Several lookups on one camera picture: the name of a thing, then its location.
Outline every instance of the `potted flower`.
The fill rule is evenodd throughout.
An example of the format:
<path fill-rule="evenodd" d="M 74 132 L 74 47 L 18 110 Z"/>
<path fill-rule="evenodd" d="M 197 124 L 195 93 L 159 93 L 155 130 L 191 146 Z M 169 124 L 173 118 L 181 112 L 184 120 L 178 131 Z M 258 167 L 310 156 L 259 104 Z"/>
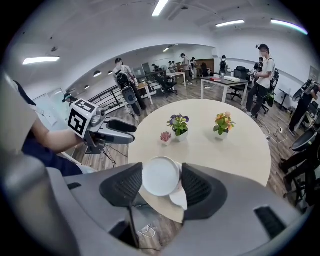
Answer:
<path fill-rule="evenodd" d="M 189 117 L 179 115 L 172 115 L 170 121 L 167 122 L 167 126 L 170 126 L 174 131 L 178 141 L 184 141 L 188 136 L 188 125 Z"/>
<path fill-rule="evenodd" d="M 215 123 L 217 124 L 214 128 L 214 132 L 218 132 L 219 136 L 217 138 L 224 140 L 229 131 L 235 127 L 235 122 L 231 121 L 231 113 L 225 112 L 216 115 Z"/>
<path fill-rule="evenodd" d="M 162 144 L 169 146 L 169 144 L 172 141 L 171 133 L 168 131 L 161 133 L 160 140 L 161 140 Z"/>

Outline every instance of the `pink succulent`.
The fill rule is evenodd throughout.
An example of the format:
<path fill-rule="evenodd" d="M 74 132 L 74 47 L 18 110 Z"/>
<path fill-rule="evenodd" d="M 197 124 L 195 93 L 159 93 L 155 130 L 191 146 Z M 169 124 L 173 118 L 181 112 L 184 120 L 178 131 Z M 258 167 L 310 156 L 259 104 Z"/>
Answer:
<path fill-rule="evenodd" d="M 163 142 L 168 142 L 168 141 L 171 139 L 171 133 L 168 132 L 168 131 L 161 133 L 160 139 L 161 139 Z"/>

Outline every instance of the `black backpack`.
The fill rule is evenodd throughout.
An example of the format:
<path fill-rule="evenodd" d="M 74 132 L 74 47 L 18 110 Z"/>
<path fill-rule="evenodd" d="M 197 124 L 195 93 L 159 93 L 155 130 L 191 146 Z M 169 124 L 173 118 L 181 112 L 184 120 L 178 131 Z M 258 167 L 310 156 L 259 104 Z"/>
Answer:
<path fill-rule="evenodd" d="M 225 70 L 226 69 L 226 62 L 221 60 L 220 62 L 220 70 Z"/>
<path fill-rule="evenodd" d="M 121 86 L 123 90 L 126 86 L 131 86 L 131 80 L 129 79 L 128 75 L 124 73 L 122 70 L 119 70 L 116 75 L 116 80 L 118 84 Z"/>

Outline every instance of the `white flower pot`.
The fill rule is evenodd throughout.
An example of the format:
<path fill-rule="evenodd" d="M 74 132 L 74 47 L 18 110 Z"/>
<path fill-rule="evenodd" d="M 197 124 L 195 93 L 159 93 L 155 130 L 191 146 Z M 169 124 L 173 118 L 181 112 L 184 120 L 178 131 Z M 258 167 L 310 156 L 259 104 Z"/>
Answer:
<path fill-rule="evenodd" d="M 165 141 L 163 141 L 163 140 L 160 139 L 161 144 L 163 144 L 163 145 L 165 145 L 165 146 L 169 146 L 170 143 L 171 143 L 171 141 L 172 141 L 172 137 L 171 137 L 167 142 L 165 142 Z"/>
<path fill-rule="evenodd" d="M 176 139 L 179 142 L 183 142 L 188 137 L 188 133 L 189 133 L 189 131 L 187 130 L 184 134 L 182 134 L 180 136 L 176 136 Z"/>
<path fill-rule="evenodd" d="M 228 137 L 228 132 L 223 132 L 221 135 L 219 135 L 219 133 L 216 131 L 215 132 L 215 138 L 218 139 L 218 140 L 224 140 Z"/>

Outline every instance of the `round table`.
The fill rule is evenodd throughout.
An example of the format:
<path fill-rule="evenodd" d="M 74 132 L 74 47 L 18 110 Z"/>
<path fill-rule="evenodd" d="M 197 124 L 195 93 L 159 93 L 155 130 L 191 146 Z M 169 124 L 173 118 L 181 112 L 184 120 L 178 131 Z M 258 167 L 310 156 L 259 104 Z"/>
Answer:
<path fill-rule="evenodd" d="M 235 127 L 224 140 L 214 132 L 217 114 L 231 113 Z M 160 141 L 161 133 L 170 131 L 167 121 L 172 115 L 189 117 L 188 137 L 174 140 L 169 146 Z M 130 144 L 129 163 L 145 164 L 157 156 L 166 156 L 178 163 L 188 163 L 216 169 L 267 185 L 271 170 L 271 155 L 266 136 L 260 127 L 240 109 L 209 99 L 182 100 L 163 106 L 148 115 L 134 134 Z M 142 185 L 140 194 L 157 212 L 182 222 L 183 209 L 168 196 L 153 196 Z"/>

